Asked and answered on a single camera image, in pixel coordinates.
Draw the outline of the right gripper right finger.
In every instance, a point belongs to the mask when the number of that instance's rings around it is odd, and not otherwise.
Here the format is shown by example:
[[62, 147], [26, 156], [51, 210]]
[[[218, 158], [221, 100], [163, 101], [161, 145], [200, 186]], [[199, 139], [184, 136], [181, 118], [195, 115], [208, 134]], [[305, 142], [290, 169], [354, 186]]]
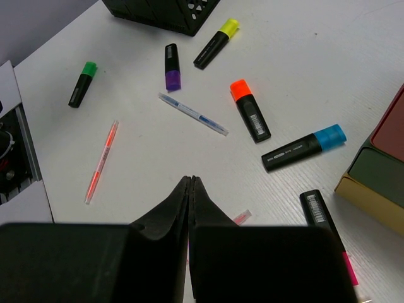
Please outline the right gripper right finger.
[[320, 227], [239, 226], [199, 177], [189, 192], [196, 302], [356, 302], [342, 253]]

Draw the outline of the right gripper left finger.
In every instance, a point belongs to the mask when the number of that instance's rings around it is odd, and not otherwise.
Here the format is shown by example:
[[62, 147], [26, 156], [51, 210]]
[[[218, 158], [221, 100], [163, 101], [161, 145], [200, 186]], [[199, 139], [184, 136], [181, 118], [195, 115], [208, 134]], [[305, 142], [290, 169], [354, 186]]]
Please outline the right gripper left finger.
[[130, 224], [1, 227], [2, 302], [182, 302], [190, 177]]

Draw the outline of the blue cap black highlighter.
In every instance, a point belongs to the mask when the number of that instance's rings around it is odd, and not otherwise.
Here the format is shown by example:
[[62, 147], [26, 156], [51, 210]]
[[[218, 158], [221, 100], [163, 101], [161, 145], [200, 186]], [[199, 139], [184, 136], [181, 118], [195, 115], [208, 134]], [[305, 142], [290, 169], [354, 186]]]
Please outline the blue cap black highlighter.
[[268, 152], [261, 159], [265, 170], [271, 172], [342, 146], [346, 141], [342, 128], [334, 124]]

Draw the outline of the purple cap black highlighter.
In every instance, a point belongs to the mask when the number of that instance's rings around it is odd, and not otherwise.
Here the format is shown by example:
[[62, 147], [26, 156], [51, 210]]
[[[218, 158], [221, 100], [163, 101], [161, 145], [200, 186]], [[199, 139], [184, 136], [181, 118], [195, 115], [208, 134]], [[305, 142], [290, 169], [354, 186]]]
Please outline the purple cap black highlighter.
[[165, 46], [165, 87], [168, 92], [181, 89], [179, 53], [176, 44]]

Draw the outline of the green cap black highlighter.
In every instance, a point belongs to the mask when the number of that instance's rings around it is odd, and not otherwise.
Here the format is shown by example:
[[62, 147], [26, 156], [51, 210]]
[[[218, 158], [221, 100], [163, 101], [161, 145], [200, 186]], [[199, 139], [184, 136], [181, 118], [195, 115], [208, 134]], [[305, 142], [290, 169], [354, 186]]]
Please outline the green cap black highlighter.
[[68, 102], [70, 107], [78, 108], [81, 105], [96, 72], [97, 64], [95, 62], [87, 61]]

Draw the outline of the salmon top drawer box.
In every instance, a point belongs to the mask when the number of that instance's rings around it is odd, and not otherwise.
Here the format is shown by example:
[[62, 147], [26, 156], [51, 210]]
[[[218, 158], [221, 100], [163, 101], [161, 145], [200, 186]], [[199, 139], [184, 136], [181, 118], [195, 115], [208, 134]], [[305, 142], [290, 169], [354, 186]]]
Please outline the salmon top drawer box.
[[403, 161], [403, 115], [401, 86], [371, 135], [373, 146], [400, 161]]

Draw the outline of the green drawer box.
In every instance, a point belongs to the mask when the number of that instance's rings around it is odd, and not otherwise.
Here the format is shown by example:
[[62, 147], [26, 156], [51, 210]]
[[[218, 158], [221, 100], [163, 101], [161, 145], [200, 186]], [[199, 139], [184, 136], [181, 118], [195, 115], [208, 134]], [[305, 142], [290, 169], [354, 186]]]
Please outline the green drawer box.
[[403, 162], [376, 148], [367, 138], [348, 175], [403, 208]]

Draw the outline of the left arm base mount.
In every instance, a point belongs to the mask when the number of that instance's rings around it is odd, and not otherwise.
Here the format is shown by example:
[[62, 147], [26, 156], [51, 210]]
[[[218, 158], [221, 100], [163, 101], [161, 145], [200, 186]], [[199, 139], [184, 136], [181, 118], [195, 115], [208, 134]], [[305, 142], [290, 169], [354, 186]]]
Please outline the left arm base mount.
[[42, 180], [15, 71], [1, 65], [1, 204]]

